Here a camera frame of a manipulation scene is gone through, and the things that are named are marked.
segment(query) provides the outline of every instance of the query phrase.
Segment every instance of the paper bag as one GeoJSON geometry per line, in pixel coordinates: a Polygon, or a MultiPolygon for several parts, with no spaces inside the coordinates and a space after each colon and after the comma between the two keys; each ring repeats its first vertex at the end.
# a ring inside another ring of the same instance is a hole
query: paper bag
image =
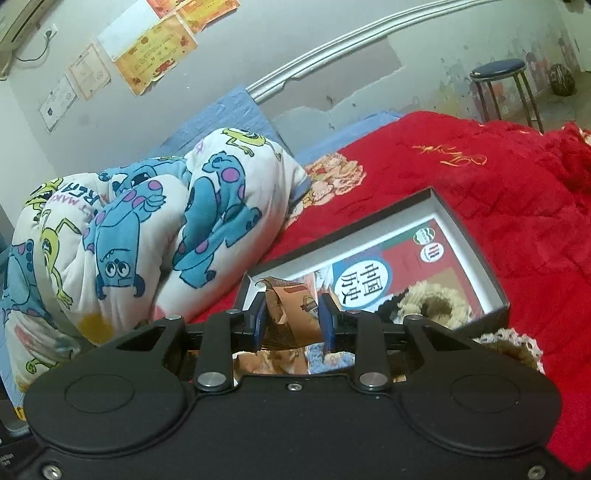
{"type": "Polygon", "coordinates": [[[263,338],[266,350],[288,350],[322,341],[318,304],[302,283],[267,277],[262,280],[271,318],[263,338]]]}

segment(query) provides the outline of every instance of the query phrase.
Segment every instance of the brown paper bag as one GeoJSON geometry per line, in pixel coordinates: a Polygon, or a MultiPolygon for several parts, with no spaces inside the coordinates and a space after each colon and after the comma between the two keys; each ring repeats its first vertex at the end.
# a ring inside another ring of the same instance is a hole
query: brown paper bag
{"type": "Polygon", "coordinates": [[[302,283],[267,277],[265,296],[271,315],[263,338],[267,350],[287,350],[322,341],[318,304],[302,283]]]}
{"type": "Polygon", "coordinates": [[[263,350],[240,353],[234,360],[237,380],[245,374],[307,375],[304,348],[322,341],[318,305],[303,283],[268,277],[262,280],[270,319],[263,350]]]}

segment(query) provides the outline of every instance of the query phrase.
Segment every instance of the stool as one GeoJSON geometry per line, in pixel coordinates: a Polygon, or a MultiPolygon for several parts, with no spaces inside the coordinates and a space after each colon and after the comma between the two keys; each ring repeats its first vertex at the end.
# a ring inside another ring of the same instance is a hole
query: stool
{"type": "Polygon", "coordinates": [[[531,93],[530,84],[527,81],[527,77],[525,76],[525,62],[520,59],[509,59],[509,60],[499,60],[499,61],[492,61],[483,65],[482,67],[478,67],[470,72],[470,78],[476,83],[476,87],[478,88],[478,95],[480,96],[480,102],[482,103],[482,109],[484,111],[484,118],[485,121],[488,122],[488,110],[486,108],[486,102],[484,100],[484,95],[482,93],[482,83],[486,82],[488,84],[488,89],[491,91],[492,100],[495,103],[496,114],[501,120],[501,110],[499,109],[499,104],[496,101],[495,92],[492,89],[491,82],[495,82],[497,80],[504,80],[509,77],[513,77],[515,79],[515,83],[517,84],[517,90],[519,91],[519,96],[521,97],[521,103],[523,104],[523,108],[525,109],[525,116],[527,117],[527,124],[530,127],[533,127],[531,122],[531,115],[530,110],[527,108],[527,100],[525,100],[525,95],[523,93],[523,88],[519,82],[519,76],[523,79],[523,83],[525,84],[525,88],[527,89],[527,93],[530,96],[531,106],[534,109],[535,118],[538,122],[538,128],[540,133],[544,133],[544,127],[542,126],[542,120],[540,118],[540,113],[538,111],[538,107],[535,104],[534,95],[531,93]]]}

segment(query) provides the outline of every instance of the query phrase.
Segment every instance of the open box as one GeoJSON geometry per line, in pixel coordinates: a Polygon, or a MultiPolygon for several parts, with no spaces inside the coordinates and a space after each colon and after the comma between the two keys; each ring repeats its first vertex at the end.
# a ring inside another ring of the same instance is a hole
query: open box
{"type": "Polygon", "coordinates": [[[244,275],[236,298],[247,309],[265,277],[329,291],[343,310],[376,311],[416,281],[461,293],[471,321],[457,331],[476,338],[507,327],[509,303],[474,240],[433,188],[345,226],[244,275]]]}

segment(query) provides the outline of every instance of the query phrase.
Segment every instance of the round pad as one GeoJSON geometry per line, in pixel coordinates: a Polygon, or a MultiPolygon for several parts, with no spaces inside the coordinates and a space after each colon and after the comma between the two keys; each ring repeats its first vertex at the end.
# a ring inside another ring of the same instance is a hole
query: round pad
{"type": "Polygon", "coordinates": [[[468,375],[452,384],[452,397],[462,407],[481,413],[499,413],[519,401],[521,392],[496,375],[468,375]]]}
{"type": "Polygon", "coordinates": [[[550,380],[482,347],[433,352],[400,386],[407,420],[454,451],[490,455],[545,444],[560,415],[550,380]]]}
{"type": "Polygon", "coordinates": [[[180,381],[153,364],[149,352],[116,348],[87,353],[43,374],[24,404],[39,438],[84,454],[143,445],[170,428],[185,406],[180,381]]]}
{"type": "Polygon", "coordinates": [[[88,375],[66,390],[66,402],[86,413],[107,413],[125,407],[134,396],[134,385],[117,375],[88,375]]]}

